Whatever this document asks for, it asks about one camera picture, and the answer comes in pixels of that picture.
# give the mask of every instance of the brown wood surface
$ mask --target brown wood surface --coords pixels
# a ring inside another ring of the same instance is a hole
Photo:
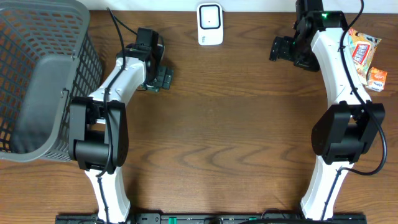
[[[320,72],[268,60],[276,35],[293,35],[292,13],[224,14],[222,45],[202,47],[194,12],[115,12],[133,29],[165,38],[171,90],[137,92],[127,108],[130,150],[124,183],[134,207],[166,213],[262,212],[297,208],[315,163],[313,125],[326,110]],[[374,177],[348,174],[336,212],[364,212],[370,224],[397,223],[398,15],[366,14],[357,30],[382,38],[373,65],[389,72],[384,103],[388,162]],[[125,43],[135,40],[122,29]],[[114,67],[119,39],[107,12],[92,11],[90,34]],[[375,168],[380,140],[355,165]],[[0,161],[0,223],[53,223],[60,213],[93,213],[90,181],[76,162]]]

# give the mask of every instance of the basket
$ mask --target basket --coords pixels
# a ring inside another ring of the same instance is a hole
[[[69,105],[102,68],[75,0],[0,0],[0,159],[70,160]]]

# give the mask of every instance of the snack bag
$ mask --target snack bag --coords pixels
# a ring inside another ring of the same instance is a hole
[[[371,68],[369,70],[368,85],[366,86],[366,88],[380,92],[384,89],[384,85],[386,84],[386,78],[387,72],[379,70],[377,68]]]
[[[353,28],[348,31],[348,35],[349,50],[353,56],[359,80],[363,85],[367,85],[366,74],[381,39],[360,33]]]

